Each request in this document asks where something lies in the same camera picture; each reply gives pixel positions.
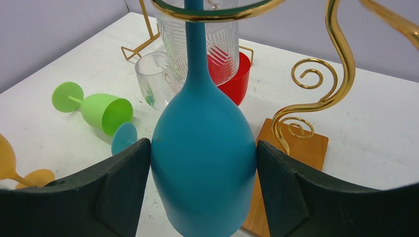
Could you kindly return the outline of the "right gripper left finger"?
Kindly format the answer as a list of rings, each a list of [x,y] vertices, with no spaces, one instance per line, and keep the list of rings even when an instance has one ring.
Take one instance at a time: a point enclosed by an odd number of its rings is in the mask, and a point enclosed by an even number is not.
[[[0,192],[3,237],[133,237],[150,167],[151,142],[44,187]]]

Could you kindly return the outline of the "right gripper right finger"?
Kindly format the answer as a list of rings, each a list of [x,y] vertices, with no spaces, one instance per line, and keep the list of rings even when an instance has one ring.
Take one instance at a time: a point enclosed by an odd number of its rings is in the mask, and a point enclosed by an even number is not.
[[[266,141],[256,150],[271,236],[418,236],[418,184],[376,190],[312,168]]]

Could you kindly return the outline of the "gold hook rack wooden base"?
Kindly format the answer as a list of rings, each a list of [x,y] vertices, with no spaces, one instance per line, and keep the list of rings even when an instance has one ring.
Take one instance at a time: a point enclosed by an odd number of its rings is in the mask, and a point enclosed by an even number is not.
[[[202,0],[182,7],[165,0],[153,5],[191,23],[236,22],[269,11],[278,0],[207,10]],[[419,86],[377,79],[356,69],[338,22],[339,1],[325,6],[325,23],[341,64],[292,58],[297,89],[280,88],[284,57],[265,55],[254,74],[262,91],[243,108],[255,149],[266,141],[286,155],[337,179],[376,190],[419,184]],[[255,178],[259,178],[257,159]]]

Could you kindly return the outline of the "blue plastic goblet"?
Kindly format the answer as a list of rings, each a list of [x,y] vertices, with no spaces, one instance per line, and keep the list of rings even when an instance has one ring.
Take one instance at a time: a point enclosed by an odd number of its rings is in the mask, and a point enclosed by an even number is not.
[[[250,210],[256,170],[252,130],[213,83],[204,23],[186,23],[188,74],[151,143],[153,179],[184,237],[229,237]]]
[[[123,123],[115,132],[112,143],[111,143],[111,153],[116,155],[121,151],[125,150],[127,147],[131,146],[137,141],[137,130],[135,126],[126,122]]]

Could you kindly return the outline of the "green plastic goblet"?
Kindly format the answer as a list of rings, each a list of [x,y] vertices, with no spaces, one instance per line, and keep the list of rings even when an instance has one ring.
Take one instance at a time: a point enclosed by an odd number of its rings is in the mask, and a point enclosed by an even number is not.
[[[133,118],[133,106],[125,98],[106,93],[84,97],[84,91],[75,82],[59,85],[51,98],[54,108],[63,113],[80,110],[84,120],[93,128],[108,136],[114,136],[117,129]]]

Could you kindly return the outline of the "clear patterned wine glass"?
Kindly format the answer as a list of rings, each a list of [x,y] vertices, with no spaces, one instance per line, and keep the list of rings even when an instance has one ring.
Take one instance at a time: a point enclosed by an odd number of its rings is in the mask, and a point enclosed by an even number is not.
[[[184,84],[188,67],[185,22],[158,10],[155,17],[175,78]],[[238,23],[206,23],[205,30],[209,73],[218,86],[229,81],[239,68]]]

